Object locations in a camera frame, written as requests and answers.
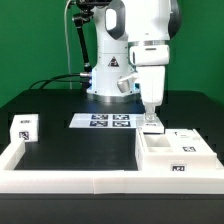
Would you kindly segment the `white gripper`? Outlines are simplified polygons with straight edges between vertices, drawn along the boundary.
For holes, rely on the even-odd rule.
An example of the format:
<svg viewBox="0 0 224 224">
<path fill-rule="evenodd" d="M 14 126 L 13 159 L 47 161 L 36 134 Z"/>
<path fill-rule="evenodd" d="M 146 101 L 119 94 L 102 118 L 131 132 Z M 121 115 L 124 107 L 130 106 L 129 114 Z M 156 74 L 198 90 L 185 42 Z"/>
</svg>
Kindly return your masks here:
<svg viewBox="0 0 224 224">
<path fill-rule="evenodd" d="M 169 46 L 132 46 L 129 56 L 131 64 L 136 67 L 141 99 L 146 111 L 145 120 L 153 122 L 157 119 L 155 108 L 163 100 L 165 66 L 170 59 Z"/>
</svg>

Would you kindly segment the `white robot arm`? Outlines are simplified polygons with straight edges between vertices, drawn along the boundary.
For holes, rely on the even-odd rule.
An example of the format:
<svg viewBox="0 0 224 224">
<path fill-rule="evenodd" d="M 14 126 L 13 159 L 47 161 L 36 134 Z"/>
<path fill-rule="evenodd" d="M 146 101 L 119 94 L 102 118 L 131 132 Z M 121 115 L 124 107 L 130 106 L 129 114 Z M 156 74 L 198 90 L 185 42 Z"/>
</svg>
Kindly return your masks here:
<svg viewBox="0 0 224 224">
<path fill-rule="evenodd" d="M 98 59 L 87 93 L 103 101 L 138 93 L 145 107 L 144 120 L 155 120 L 170 59 L 168 41 L 181 25 L 178 1 L 112 0 L 93 12 Z"/>
</svg>

